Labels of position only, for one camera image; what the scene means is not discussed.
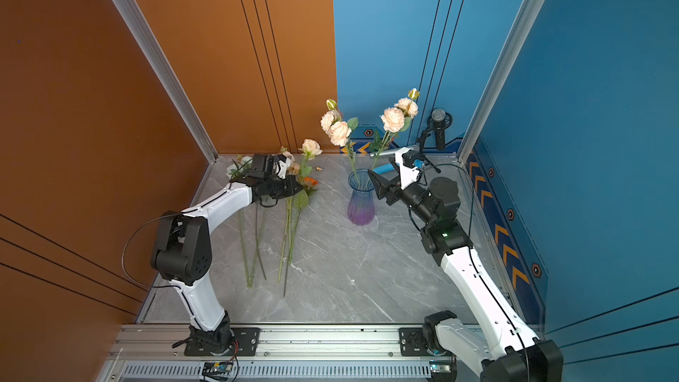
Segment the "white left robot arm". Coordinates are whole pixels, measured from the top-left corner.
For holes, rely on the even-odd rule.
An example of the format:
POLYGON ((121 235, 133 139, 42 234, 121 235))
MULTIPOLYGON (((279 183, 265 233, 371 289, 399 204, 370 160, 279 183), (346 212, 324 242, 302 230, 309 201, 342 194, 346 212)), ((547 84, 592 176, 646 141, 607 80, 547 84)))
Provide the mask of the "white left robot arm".
POLYGON ((150 264, 180 299, 191 318, 189 336, 178 341, 186 355, 226 355, 234 352, 230 318, 219 303, 210 281, 212 232, 257 200, 280 200, 302 191, 291 173, 294 159, 288 153, 254 155, 213 196, 182 212, 159 218, 150 264))

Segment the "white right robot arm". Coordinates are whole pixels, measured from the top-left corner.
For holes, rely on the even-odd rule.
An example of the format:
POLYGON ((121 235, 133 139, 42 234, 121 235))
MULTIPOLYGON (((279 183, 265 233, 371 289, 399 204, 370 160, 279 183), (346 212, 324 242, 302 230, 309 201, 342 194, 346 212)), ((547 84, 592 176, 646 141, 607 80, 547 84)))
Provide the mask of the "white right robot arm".
POLYGON ((475 336, 453 313, 440 311, 424 320, 427 348, 454 355, 482 381, 562 380, 560 349, 523 322, 484 269, 457 218, 456 182, 438 177, 423 187, 368 174, 379 199, 402 202, 423 221, 419 233, 425 251, 456 285, 484 334, 475 336))

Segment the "pink flower stem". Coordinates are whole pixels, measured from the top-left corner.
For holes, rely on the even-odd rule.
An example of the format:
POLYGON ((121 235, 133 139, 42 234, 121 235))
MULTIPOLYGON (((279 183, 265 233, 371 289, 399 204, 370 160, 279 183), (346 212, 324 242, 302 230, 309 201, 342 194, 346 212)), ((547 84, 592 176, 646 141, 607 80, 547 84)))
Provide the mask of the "pink flower stem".
POLYGON ((358 179, 354 149, 355 143, 352 140, 352 135, 357 130, 359 119, 354 117, 345 120, 339 109, 338 103, 333 99, 327 99, 325 101, 325 106, 327 111, 320 120, 320 126, 327 134, 332 145, 346 150, 346 154, 348 155, 351 164, 352 174, 358 179))
POLYGON ((391 142, 401 132, 410 128, 412 121, 419 113, 417 101, 420 91, 412 88, 406 97, 401 98, 392 107, 385 109, 380 119, 383 123, 383 134, 379 134, 373 142, 375 147, 371 169, 374 170, 378 164, 378 159, 383 152, 390 146, 391 142))
POLYGON ((302 217, 302 212, 309 207, 311 196, 318 190, 318 181, 311 177, 313 166, 311 166, 309 162, 313 161, 316 157, 322 154, 320 145, 316 141, 306 139, 302 144, 300 152, 302 152, 300 159, 297 160, 295 158, 295 161, 299 163, 301 167, 299 173, 296 176, 298 182, 302 185, 302 191, 295 196, 289 197, 293 200, 293 231, 289 261, 286 265, 284 279, 282 281, 284 285, 283 295, 286 295, 286 292, 288 291, 288 274, 292 260, 294 258, 295 240, 302 217))

